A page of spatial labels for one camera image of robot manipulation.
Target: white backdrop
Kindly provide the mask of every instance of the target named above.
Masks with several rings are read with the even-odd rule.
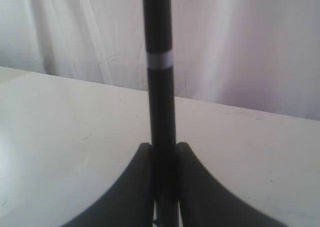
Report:
[[[319,0],[172,0],[180,97],[320,120]],[[0,0],[0,66],[146,90],[142,0]]]

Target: silver band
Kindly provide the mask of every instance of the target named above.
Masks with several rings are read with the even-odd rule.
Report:
[[[153,70],[163,70],[174,65],[172,49],[164,53],[146,53],[148,68]]]

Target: black rod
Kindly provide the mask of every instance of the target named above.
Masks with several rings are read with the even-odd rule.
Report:
[[[171,0],[143,0],[158,226],[178,226]]]

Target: table surface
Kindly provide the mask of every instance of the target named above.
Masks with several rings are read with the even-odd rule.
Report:
[[[238,197],[320,226],[320,122],[176,98],[177,140]],[[150,141],[145,91],[0,67],[0,226],[56,227]]]

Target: black pole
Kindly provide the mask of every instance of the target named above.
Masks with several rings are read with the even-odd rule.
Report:
[[[143,0],[158,226],[178,226],[171,0]]]

